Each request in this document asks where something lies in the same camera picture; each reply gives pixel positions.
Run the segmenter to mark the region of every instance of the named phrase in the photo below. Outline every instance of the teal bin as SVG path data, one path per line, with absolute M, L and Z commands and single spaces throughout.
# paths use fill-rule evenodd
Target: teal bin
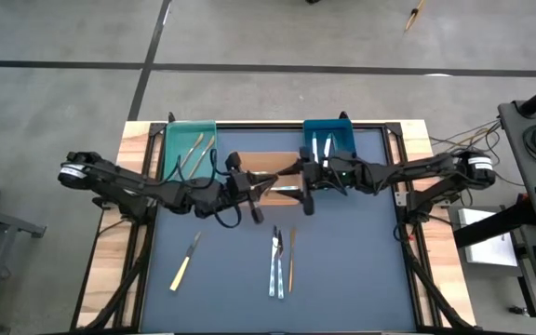
M 210 151 L 217 148 L 217 141 L 214 121 L 174 121 L 169 123 L 165 133 L 163 178 L 181 179 L 177 170 L 169 176 L 176 166 L 179 156 L 181 157 L 181 173 L 184 179 L 210 177 L 212 174 Z

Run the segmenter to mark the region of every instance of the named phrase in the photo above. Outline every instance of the metal utensil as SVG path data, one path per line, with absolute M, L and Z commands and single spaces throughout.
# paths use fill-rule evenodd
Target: metal utensil
M 179 284 L 181 283 L 181 280 L 183 279 L 183 275 L 185 274 L 185 269 L 187 269 L 187 264 L 189 264 L 190 259 L 192 258 L 192 255 L 194 254 L 195 247 L 197 246 L 197 241 L 200 239 L 200 235 L 202 232 L 198 232 L 194 237 L 194 242 L 192 245 L 187 248 L 187 252 L 185 253 L 185 259 L 183 260 L 183 263 L 181 264 L 181 267 L 179 268 L 179 271 L 175 275 L 175 279 L 173 279 L 173 283 L 171 283 L 170 290 L 175 291 L 179 287 Z
M 204 139 L 204 133 L 200 133 L 200 136 L 197 137 L 197 140 L 195 140 L 195 143 L 190 149 L 190 151 L 187 152 L 187 155 L 185 156 L 185 158 L 183 158 L 183 161 L 181 162 L 181 168 L 185 167 L 187 160 L 190 159 L 190 156 L 194 152 L 195 148 L 197 148 L 197 146 L 200 145 L 203 139 Z
M 200 155 L 200 158 L 197 159 L 197 162 L 195 162 L 194 168 L 192 169 L 192 172 L 190 172 L 190 175 L 187 176 L 187 179 L 191 179 L 194 173 L 197 171 L 198 168 L 200 168 L 200 164 L 202 163 L 202 159 L 204 159 L 204 156 L 208 153 L 208 150 L 212 147 L 214 144 L 214 136 L 210 139 L 210 142 L 206 146 L 206 149 L 202 152 L 202 155 Z
M 332 133 L 328 134 L 328 137 L 326 138 L 326 145 L 324 145 L 324 163 L 322 166 L 324 168 L 328 167 L 328 157 L 330 157 L 330 146 L 332 145 Z
M 293 252 L 295 249 L 295 235 L 297 229 L 293 227 L 290 231 L 290 260 L 288 261 L 288 293 L 293 290 Z
M 278 230 L 278 299 L 285 299 L 285 289 L 283 286 L 283 235 Z
M 314 161 L 316 163 L 319 163 L 319 160 L 317 158 L 317 136 L 315 135 L 315 131 L 312 134 L 312 152 L 314 153 Z
M 270 261 L 270 288 L 268 295 L 273 297 L 275 295 L 275 256 L 278 251 L 278 228 L 273 229 L 272 233 L 272 258 Z

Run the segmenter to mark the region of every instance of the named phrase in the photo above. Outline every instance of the gray floor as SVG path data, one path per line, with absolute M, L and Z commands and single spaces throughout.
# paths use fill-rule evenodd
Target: gray floor
M 157 62 L 536 70 L 536 1 L 174 0 Z M 0 0 L 0 60 L 144 62 L 161 0 Z M 12 334 L 69 327 L 100 212 L 56 181 L 70 150 L 114 158 L 140 72 L 0 68 L 0 208 L 48 226 L 22 238 L 0 286 Z M 526 99 L 536 78 L 153 72 L 140 120 L 422 118 L 437 137 Z M 505 139 L 498 170 L 520 181 Z M 522 189 L 499 181 L 476 204 L 509 205 Z M 516 280 L 467 272 L 477 323 L 536 333 L 509 315 Z

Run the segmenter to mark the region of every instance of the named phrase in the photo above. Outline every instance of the wooden board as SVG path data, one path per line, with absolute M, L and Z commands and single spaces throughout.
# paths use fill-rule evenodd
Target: wooden board
M 246 122 L 300 123 L 301 121 L 237 121 L 237 123 Z M 354 122 L 398 122 L 402 125 L 403 140 L 409 160 L 425 158 L 433 154 L 429 136 L 427 134 L 427 128 L 423 120 L 361 120 Z M 121 145 L 119 147 L 119 154 L 116 159 L 116 163 L 119 166 L 141 173 L 150 124 L 151 122 L 148 121 L 126 122 Z M 399 161 L 400 158 L 394 137 L 391 137 L 391 139 L 393 140 L 393 157 L 395 161 Z M 159 147 L 156 146 L 154 148 L 154 159 L 151 164 L 150 175 L 154 175 L 156 161 L 158 159 L 158 151 Z M 435 178 L 415 181 L 413 182 L 413 187 L 416 190 L 424 190 L 436 182 L 437 179 Z M 432 214 L 442 219 L 448 218 L 446 210 L 441 208 L 434 208 Z M 108 210 L 102 216 L 100 228 L 104 229 L 104 227 L 119 220 L 119 214 L 114 209 Z M 454 243 L 451 227 L 444 222 L 431 220 L 423 225 L 423 232 L 435 284 L 458 314 L 465 321 L 474 325 L 476 323 L 475 317 L 464 282 L 461 262 Z M 129 223 L 125 222 L 100 236 L 95 247 L 90 273 L 87 279 L 87 287 L 77 322 L 78 327 L 83 327 L 94 319 L 119 286 L 126 255 L 128 234 Z M 132 286 L 128 296 L 127 311 L 124 315 L 125 320 L 129 320 L 131 316 L 135 286 L 136 284 Z M 431 325 L 431 316 L 428 313 L 429 307 L 426 298 L 427 296 L 421 283 L 418 285 L 418 291 L 425 324 Z M 449 324 L 445 319 L 444 324 L 449 327 Z

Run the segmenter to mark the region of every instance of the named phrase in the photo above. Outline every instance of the utensil handle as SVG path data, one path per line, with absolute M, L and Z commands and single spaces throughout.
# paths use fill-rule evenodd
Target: utensil handle
M 270 289 L 268 295 L 273 297 L 275 295 L 275 259 L 272 259 L 270 263 Z
M 189 263 L 190 258 L 186 257 L 185 260 L 183 260 L 183 263 L 181 264 L 181 267 L 179 268 L 179 271 L 177 272 L 177 275 L 175 275 L 175 279 L 173 279 L 173 283 L 171 284 L 171 290 L 175 291 L 179 287 L 179 283 L 181 282 L 181 279 L 183 278 L 183 274 L 185 274 L 185 269 L 187 268 L 187 263 Z
M 288 262 L 288 293 L 293 290 L 293 252 L 290 253 L 290 261 Z
M 283 288 L 283 266 L 278 259 L 278 299 L 285 299 L 285 289 Z

